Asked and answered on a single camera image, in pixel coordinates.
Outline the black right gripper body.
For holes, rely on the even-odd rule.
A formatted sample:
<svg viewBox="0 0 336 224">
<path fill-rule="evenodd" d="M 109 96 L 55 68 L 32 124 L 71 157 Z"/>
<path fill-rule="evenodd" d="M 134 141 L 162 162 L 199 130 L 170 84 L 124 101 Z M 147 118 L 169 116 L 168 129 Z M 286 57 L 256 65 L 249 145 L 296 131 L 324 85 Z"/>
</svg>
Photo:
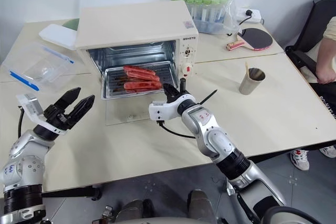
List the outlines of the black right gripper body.
<svg viewBox="0 0 336 224">
<path fill-rule="evenodd" d="M 172 103 L 176 101 L 178 98 L 180 98 L 183 95 L 189 94 L 187 91 L 186 92 L 179 92 L 179 91 L 174 91 L 174 92 L 167 92 L 167 103 Z"/>
</svg>

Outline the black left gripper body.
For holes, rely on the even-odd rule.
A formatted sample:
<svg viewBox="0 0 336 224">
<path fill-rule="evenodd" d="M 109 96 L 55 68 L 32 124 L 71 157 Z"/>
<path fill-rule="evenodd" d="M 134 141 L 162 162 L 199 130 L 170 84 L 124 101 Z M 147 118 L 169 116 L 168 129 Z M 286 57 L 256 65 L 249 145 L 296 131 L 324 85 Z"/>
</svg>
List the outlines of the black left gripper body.
<svg viewBox="0 0 336 224">
<path fill-rule="evenodd" d="M 44 110 L 44 116 L 47 119 L 47 123 L 64 131 L 72 129 L 76 124 L 76 122 L 65 113 L 65 109 L 62 109 L 54 104 L 48 106 Z"/>
</svg>

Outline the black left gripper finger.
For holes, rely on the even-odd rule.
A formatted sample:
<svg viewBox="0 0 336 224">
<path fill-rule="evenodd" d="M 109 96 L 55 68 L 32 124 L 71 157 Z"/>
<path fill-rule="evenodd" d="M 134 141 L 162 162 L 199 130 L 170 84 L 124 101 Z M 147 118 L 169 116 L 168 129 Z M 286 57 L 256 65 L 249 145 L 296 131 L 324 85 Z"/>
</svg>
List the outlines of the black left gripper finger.
<svg viewBox="0 0 336 224">
<path fill-rule="evenodd" d="M 73 88 L 65 92 L 55 103 L 54 106 L 59 110 L 65 110 L 69 105 L 71 105 L 80 93 L 81 88 Z"/>
<path fill-rule="evenodd" d="M 74 109 L 68 114 L 68 122 L 79 122 L 84 115 L 92 108 L 95 101 L 95 95 L 90 95 L 82 99 Z"/>
</svg>

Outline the bystander bare hand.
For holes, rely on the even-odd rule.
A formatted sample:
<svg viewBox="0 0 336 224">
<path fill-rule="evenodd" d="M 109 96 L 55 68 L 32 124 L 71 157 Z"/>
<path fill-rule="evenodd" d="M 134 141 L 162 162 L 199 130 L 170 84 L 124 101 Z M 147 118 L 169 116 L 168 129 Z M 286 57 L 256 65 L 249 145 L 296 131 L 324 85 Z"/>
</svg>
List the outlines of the bystander bare hand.
<svg viewBox="0 0 336 224">
<path fill-rule="evenodd" d="M 335 71 L 331 65 L 317 64 L 316 76 L 317 82 L 320 84 L 328 84 L 335 81 Z"/>
</svg>

